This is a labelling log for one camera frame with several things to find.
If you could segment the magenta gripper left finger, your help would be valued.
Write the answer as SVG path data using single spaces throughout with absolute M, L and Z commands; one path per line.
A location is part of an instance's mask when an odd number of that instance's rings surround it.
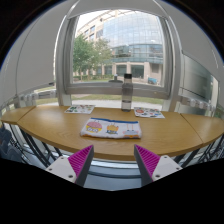
M 94 146 L 90 145 L 69 157 L 60 156 L 46 170 L 56 176 L 83 187 L 94 156 Z

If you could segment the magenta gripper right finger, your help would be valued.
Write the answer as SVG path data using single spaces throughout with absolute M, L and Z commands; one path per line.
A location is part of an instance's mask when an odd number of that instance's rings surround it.
M 182 169 L 168 155 L 159 156 L 139 145 L 134 145 L 134 157 L 140 170 L 143 186 Z

